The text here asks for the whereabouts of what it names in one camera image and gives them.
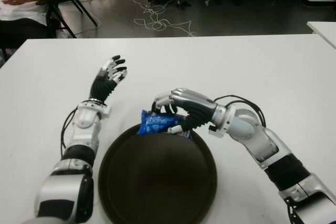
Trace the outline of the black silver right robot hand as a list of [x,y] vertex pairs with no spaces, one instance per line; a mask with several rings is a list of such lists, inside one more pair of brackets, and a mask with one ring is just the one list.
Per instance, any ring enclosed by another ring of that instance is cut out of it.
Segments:
[[167,130],[169,134],[189,131],[209,122],[219,130],[225,122],[226,109],[224,106],[187,88],[176,88],[157,95],[152,104],[152,111],[159,113],[162,107],[167,113],[171,111],[176,113],[177,108],[182,108],[187,112],[184,121]]

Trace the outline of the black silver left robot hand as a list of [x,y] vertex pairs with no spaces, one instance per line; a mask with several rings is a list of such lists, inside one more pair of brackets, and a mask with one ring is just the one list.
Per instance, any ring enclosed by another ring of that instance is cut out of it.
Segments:
[[120,55],[109,58],[97,73],[90,89],[89,99],[105,102],[115,87],[127,76],[125,59]]

